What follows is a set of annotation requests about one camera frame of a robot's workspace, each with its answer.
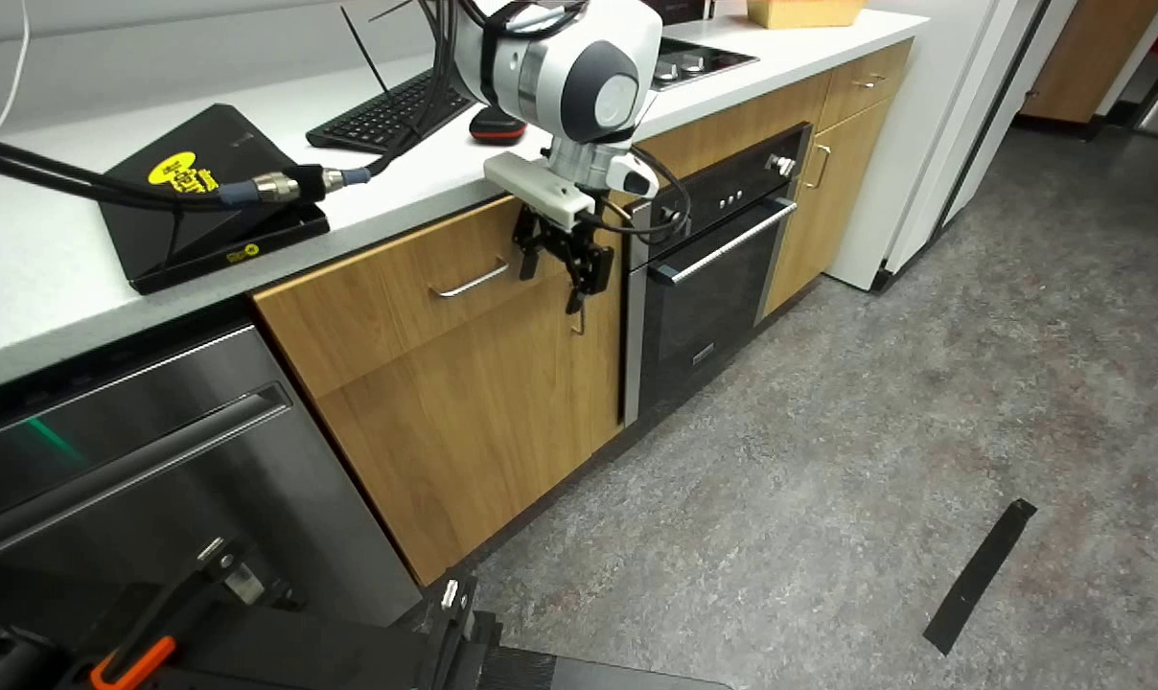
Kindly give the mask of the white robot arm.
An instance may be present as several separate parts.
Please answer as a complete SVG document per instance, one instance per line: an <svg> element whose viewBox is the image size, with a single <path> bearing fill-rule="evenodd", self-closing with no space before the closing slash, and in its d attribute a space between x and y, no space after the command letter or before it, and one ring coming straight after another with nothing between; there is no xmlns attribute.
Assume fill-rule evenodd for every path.
<svg viewBox="0 0 1158 690"><path fill-rule="evenodd" d="M571 277L568 311L598 297L613 254L592 240L613 192L653 199L660 171L631 151L664 18L642 0L415 0L431 65L475 105L546 133L546 155L494 155L483 176L522 205L522 277L546 248Z"/></svg>

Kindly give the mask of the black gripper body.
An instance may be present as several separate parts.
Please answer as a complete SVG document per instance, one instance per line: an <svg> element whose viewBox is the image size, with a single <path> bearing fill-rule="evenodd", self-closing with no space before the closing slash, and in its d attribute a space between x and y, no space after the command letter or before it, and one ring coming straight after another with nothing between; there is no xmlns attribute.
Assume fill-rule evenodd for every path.
<svg viewBox="0 0 1158 690"><path fill-rule="evenodd" d="M512 224L512 247L536 247L536 262L550 254L568 267L571 283L581 283L586 297L598 297L608 283L613 254L592 240L591 219L563 234L522 206Z"/></svg>

